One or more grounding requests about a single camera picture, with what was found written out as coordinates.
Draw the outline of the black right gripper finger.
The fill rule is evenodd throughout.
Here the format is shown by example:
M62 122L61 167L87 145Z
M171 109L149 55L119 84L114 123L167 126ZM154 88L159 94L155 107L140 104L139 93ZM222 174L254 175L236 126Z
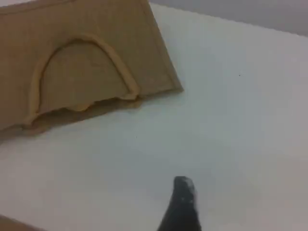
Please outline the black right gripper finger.
M193 181L176 176L173 191L158 231L201 231L197 209L197 194Z

